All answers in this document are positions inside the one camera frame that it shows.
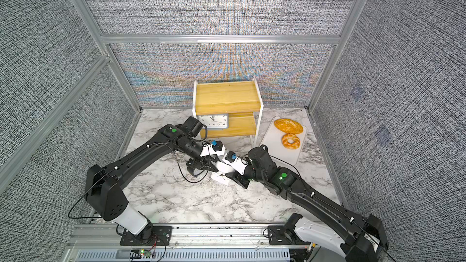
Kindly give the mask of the small white square alarm clock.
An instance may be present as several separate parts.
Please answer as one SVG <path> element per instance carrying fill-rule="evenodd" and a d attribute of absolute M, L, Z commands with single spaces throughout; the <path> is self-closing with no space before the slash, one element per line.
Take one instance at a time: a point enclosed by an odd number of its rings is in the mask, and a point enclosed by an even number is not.
<path fill-rule="evenodd" d="M 230 179 L 226 175 L 227 173 L 232 173 L 232 172 L 233 172 L 232 170 L 213 172 L 211 175 L 211 178 L 214 181 L 217 181 L 227 186 L 230 183 Z"/>

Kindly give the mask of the grey rectangular alarm clock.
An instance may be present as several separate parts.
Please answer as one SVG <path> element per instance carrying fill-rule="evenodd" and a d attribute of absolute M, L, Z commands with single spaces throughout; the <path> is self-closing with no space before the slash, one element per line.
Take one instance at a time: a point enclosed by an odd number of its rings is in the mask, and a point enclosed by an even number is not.
<path fill-rule="evenodd" d="M 228 114 L 199 115 L 197 118 L 208 130 L 223 130 L 229 127 Z"/>

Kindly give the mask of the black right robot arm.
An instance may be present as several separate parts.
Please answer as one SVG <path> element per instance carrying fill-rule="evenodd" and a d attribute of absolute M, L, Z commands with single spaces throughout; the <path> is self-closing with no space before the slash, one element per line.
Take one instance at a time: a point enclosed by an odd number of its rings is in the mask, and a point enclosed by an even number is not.
<path fill-rule="evenodd" d="M 288 218 L 282 232 L 286 239 L 315 243 L 348 262 L 381 262 L 388 256 L 388 238 L 380 219 L 364 217 L 338 205 L 294 171 L 276 165 L 266 146 L 255 147 L 244 159 L 229 151 L 222 160 L 233 171 L 227 177 L 243 188 L 256 181 L 270 193 L 288 200 L 325 223 L 313 226 L 303 215 Z"/>

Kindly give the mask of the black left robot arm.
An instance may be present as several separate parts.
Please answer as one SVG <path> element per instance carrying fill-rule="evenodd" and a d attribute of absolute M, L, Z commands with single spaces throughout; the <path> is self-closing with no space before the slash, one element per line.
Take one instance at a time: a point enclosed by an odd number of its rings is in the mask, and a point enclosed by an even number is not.
<path fill-rule="evenodd" d="M 221 141 L 196 140 L 203 128 L 190 116 L 183 124 L 163 126 L 149 141 L 119 160 L 104 167 L 92 166 L 87 171 L 84 199 L 104 220 L 140 235 L 150 221 L 129 204 L 123 189 L 147 167 L 176 151 L 190 158 L 190 169 L 217 172 L 214 165 L 225 147 Z"/>

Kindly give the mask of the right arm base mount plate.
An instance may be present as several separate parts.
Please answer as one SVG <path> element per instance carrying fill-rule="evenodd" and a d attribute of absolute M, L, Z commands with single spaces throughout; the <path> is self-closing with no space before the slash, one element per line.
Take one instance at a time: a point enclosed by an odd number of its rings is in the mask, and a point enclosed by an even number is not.
<path fill-rule="evenodd" d="M 263 231 L 263 236 L 269 241 L 270 245 L 309 245 L 310 242 L 301 240 L 297 234 L 285 226 L 268 226 Z"/>

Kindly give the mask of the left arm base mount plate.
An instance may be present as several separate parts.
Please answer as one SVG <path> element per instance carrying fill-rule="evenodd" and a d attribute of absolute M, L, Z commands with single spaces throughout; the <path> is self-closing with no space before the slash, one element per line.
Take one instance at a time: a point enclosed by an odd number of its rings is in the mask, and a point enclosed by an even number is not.
<path fill-rule="evenodd" d="M 167 246 L 172 236 L 172 226 L 154 226 L 149 224 L 138 235 L 125 229 L 121 236 L 120 246 Z"/>

